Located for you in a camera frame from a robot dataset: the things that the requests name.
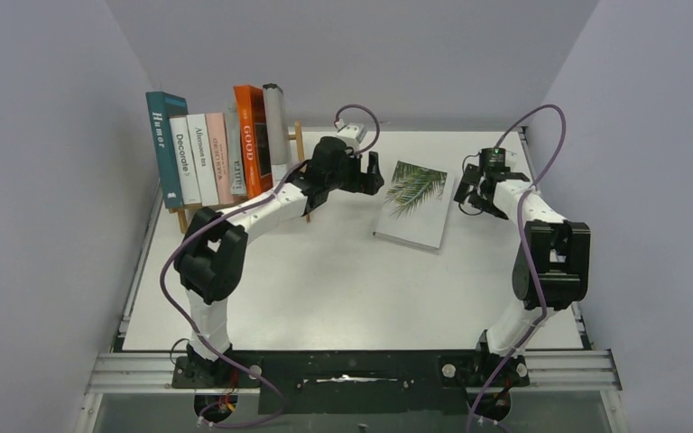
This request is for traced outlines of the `grey book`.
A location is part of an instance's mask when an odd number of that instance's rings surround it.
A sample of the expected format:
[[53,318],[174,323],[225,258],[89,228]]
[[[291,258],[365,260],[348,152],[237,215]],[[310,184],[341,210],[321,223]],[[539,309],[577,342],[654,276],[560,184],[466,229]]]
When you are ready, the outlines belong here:
[[373,236],[411,248],[437,252],[451,206],[456,176],[397,161]]
[[244,197],[247,194],[247,190],[236,102],[231,102],[226,108],[225,126],[230,191],[235,196]]

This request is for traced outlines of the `white Afternoon tea book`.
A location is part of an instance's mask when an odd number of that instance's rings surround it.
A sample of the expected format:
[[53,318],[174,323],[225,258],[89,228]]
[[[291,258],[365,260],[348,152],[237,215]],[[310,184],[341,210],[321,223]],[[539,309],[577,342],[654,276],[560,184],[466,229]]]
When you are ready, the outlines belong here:
[[219,197],[206,117],[204,114],[187,115],[187,124],[199,183],[201,204],[205,207],[217,206]]

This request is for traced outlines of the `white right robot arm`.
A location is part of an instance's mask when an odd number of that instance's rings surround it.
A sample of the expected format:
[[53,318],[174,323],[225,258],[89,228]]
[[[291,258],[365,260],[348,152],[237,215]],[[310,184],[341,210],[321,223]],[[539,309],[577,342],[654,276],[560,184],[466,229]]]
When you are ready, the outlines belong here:
[[554,210],[530,178],[507,164],[500,148],[484,148],[468,164],[454,196],[514,224],[519,235],[511,283],[513,301],[483,334],[486,351],[471,361],[471,371],[485,385],[507,373],[505,357],[516,357],[558,312],[581,301],[588,290],[591,233]]

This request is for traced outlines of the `pink book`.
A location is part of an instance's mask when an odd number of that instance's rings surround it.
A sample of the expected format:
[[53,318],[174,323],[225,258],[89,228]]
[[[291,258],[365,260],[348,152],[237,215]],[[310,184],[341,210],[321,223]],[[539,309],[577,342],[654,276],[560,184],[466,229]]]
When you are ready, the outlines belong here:
[[205,119],[217,187],[218,204],[227,206],[234,203],[235,198],[231,192],[225,117],[223,113],[206,113]]

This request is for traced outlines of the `orange book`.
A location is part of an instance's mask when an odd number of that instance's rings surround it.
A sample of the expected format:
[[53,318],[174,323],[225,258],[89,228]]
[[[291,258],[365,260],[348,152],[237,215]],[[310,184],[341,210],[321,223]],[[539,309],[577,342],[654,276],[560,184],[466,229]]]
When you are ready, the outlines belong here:
[[263,90],[251,85],[233,87],[240,128],[246,195],[260,196],[273,184]]

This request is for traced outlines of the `teal Humor book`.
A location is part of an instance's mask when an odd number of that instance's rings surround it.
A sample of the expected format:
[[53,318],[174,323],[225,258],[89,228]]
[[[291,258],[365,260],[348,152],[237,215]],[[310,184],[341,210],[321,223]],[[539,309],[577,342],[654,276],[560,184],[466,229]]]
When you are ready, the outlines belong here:
[[164,206],[168,209],[181,208],[184,202],[170,119],[186,115],[188,105],[183,97],[163,91],[149,91],[145,96]]

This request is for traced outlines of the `white Decorate Furniture book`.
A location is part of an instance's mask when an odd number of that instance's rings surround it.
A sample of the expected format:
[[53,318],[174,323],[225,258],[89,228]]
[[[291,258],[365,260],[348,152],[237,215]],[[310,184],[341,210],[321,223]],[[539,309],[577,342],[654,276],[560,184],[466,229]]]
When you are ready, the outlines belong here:
[[182,201],[185,206],[201,203],[199,182],[185,115],[170,119],[171,136],[178,166]]

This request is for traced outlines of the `white grey file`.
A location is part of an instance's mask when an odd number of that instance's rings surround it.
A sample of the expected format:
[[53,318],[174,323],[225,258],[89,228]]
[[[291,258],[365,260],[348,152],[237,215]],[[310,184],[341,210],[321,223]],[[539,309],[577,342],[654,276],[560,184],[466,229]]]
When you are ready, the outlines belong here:
[[263,100],[273,183],[279,183],[291,167],[291,147],[282,88],[275,83],[263,85]]

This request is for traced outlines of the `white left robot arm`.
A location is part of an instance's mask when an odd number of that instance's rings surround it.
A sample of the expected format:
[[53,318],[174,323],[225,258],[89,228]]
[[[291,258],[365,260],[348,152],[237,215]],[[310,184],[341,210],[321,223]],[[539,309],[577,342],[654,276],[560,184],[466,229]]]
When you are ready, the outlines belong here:
[[335,190],[376,195],[384,185],[376,151],[361,153],[335,136],[319,140],[273,189],[222,212],[200,209],[169,262],[189,301],[191,359],[228,358],[229,296],[241,281],[248,246],[283,222],[309,215]]

